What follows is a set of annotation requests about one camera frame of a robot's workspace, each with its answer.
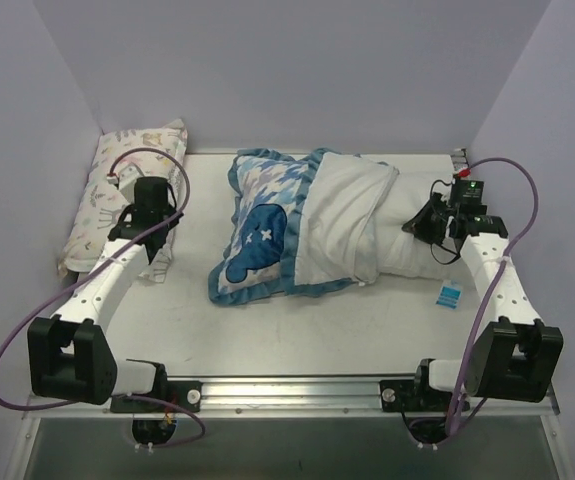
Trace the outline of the white pillow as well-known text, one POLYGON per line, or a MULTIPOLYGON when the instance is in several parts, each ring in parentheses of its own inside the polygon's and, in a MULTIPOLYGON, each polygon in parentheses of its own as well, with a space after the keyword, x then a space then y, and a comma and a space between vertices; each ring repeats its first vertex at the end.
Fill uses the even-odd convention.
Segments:
MULTIPOLYGON (((435 180, 448 185, 447 172, 402 172, 374 213, 378 271, 409 278, 454 280, 466 283, 469 273, 462 260, 440 265, 431 255, 430 246, 404 232, 402 226, 427 203, 435 180)), ((435 192, 446 194, 450 187, 437 185, 435 192)))

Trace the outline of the blue houndstooth pillowcase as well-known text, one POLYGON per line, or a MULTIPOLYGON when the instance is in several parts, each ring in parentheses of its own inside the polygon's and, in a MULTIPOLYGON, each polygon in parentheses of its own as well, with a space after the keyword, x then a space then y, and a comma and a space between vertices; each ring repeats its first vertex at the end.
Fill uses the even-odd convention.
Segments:
POLYGON ((386 162, 326 148, 301 159, 238 151, 228 172, 233 230, 208 277, 211 302, 316 297, 374 283, 382 271, 376 214, 399 175, 386 162))

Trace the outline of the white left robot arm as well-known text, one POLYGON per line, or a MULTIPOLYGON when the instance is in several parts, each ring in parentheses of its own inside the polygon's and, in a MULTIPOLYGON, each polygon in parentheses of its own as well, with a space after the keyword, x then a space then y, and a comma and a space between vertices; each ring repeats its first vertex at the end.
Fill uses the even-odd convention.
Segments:
POLYGON ((162 177, 141 177, 133 201, 110 230, 101 256, 71 297, 28 327, 34 394, 102 405, 133 394, 147 411, 163 408, 169 386, 159 364, 114 356, 106 330, 132 283, 153 263, 182 216, 162 177))

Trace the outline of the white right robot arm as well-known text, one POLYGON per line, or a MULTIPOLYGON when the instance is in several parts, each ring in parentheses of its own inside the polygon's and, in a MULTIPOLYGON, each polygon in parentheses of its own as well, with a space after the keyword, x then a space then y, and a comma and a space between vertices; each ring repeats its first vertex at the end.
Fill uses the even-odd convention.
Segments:
POLYGON ((515 245, 503 220, 488 214, 483 182, 455 177, 449 194, 429 200, 403 230, 431 246, 451 240, 480 298, 460 360, 426 359, 410 385, 413 402, 432 409, 446 392, 499 400, 540 402, 563 345, 530 303, 511 259, 515 245))

